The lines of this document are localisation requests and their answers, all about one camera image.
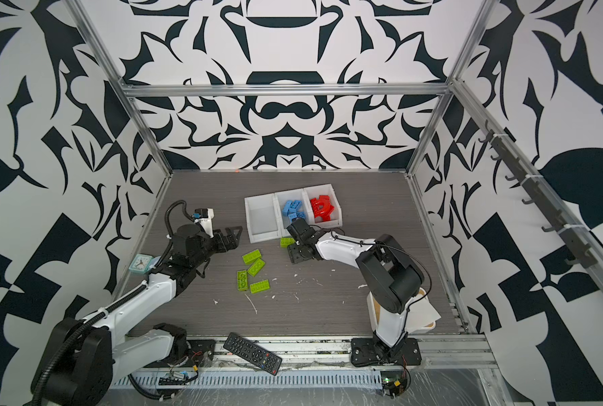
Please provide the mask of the green lego brick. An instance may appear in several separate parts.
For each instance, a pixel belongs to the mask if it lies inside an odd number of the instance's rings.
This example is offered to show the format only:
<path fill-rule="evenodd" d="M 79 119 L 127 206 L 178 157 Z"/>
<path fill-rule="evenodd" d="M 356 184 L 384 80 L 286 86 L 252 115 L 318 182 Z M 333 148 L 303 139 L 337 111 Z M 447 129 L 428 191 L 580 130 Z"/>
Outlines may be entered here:
<path fill-rule="evenodd" d="M 248 265 L 262 258 L 260 250 L 253 250 L 242 256 L 243 262 Z"/>
<path fill-rule="evenodd" d="M 247 271 L 239 271 L 237 272 L 237 290 L 238 291 L 247 291 L 249 287 L 248 282 L 248 273 Z"/>
<path fill-rule="evenodd" d="M 256 277 L 259 274 L 259 272 L 264 268 L 265 265 L 266 265 L 265 261 L 263 259 L 259 258 L 250 265 L 250 267 L 247 269 L 247 272 L 250 276 Z"/>
<path fill-rule="evenodd" d="M 268 290 L 270 290 L 269 280 L 265 279 L 265 280 L 250 284 L 249 289 L 252 294 L 258 294 L 258 293 L 268 291 Z"/>
<path fill-rule="evenodd" d="M 291 237 L 284 237 L 280 239 L 280 247 L 281 248 L 286 248 L 290 245 L 294 245 L 296 243 L 296 240 L 294 240 Z"/>

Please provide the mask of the red arch lego piece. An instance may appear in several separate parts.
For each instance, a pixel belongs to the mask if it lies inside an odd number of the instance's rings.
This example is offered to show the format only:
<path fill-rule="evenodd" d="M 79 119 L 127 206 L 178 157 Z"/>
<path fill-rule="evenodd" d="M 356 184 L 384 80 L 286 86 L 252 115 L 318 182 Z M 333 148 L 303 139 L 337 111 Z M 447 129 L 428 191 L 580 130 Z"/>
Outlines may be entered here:
<path fill-rule="evenodd" d="M 315 219 L 318 219 L 321 223 L 331 220 L 335 207 L 328 195 L 320 195 L 317 198 L 312 198 L 310 204 Z"/>

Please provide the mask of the blue lego brick large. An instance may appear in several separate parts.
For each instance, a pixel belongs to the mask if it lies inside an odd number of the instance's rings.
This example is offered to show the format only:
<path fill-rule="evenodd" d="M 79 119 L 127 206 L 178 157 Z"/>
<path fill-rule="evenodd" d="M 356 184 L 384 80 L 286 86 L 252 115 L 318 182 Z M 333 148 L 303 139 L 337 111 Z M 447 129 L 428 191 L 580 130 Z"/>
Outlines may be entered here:
<path fill-rule="evenodd" d="M 287 216 L 291 212 L 300 211 L 300 207 L 302 206 L 302 202 L 299 200 L 289 200 L 286 201 L 284 207 L 282 209 L 282 213 Z"/>

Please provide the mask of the green lego brick bottom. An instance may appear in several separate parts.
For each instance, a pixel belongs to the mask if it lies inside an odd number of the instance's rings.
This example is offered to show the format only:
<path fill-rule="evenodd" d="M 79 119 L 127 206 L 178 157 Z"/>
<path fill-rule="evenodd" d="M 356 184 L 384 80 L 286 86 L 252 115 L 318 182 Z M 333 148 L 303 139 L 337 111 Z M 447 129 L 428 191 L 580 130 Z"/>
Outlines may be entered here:
<path fill-rule="evenodd" d="M 265 279 L 265 280 L 250 284 L 249 289 L 252 294 L 258 294 L 258 293 L 268 291 L 268 290 L 270 290 L 269 280 Z"/>

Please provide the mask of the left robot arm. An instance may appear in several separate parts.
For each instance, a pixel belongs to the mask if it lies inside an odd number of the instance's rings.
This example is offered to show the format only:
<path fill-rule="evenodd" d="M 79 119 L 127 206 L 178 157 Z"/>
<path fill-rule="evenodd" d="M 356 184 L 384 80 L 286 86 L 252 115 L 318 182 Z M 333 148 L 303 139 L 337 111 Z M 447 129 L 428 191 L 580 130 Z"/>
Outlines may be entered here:
<path fill-rule="evenodd" d="M 168 323 L 127 338 L 132 328 L 205 276 L 213 255 L 238 248 L 241 226 L 206 230 L 200 222 L 178 228 L 163 255 L 137 287 L 77 320 L 59 322 L 32 379 L 32 405 L 95 405 L 110 386 L 146 365 L 187 361 L 186 330 Z"/>

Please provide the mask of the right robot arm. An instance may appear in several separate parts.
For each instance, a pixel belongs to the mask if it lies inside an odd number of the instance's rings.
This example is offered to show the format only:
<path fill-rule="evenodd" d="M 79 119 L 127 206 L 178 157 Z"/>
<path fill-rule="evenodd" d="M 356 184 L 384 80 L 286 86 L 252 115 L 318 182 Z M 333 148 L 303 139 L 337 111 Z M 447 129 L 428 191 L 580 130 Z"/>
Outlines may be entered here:
<path fill-rule="evenodd" d="M 374 328 L 374 348 L 394 355 L 404 346 L 411 306 L 425 299 L 420 290 L 423 266 L 390 235 L 358 239 L 317 228 L 298 218 L 287 227 L 293 245 L 287 247 L 294 264 L 309 260 L 340 262 L 359 270 L 376 303 L 379 320 Z"/>

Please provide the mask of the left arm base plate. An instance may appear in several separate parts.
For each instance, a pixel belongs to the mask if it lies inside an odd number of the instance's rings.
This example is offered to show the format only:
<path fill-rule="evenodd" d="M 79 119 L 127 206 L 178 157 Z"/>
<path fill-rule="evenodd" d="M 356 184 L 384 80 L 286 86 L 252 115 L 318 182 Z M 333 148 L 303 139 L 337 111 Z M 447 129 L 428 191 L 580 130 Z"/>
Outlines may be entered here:
<path fill-rule="evenodd" d="M 188 350 L 186 361 L 181 365 L 182 368 L 201 368 L 213 364 L 215 359 L 216 341 L 213 339 L 193 339 L 188 340 Z"/>

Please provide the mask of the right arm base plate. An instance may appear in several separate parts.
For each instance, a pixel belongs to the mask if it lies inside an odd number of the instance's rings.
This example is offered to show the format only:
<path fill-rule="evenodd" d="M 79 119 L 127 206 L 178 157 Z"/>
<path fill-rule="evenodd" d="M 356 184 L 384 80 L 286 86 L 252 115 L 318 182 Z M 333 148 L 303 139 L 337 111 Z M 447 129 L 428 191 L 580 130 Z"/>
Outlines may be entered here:
<path fill-rule="evenodd" d="M 389 347 L 377 336 L 373 338 L 353 338 L 351 340 L 350 362 L 355 367 L 375 365 L 421 365 L 422 355 L 415 338 L 403 338 Z"/>

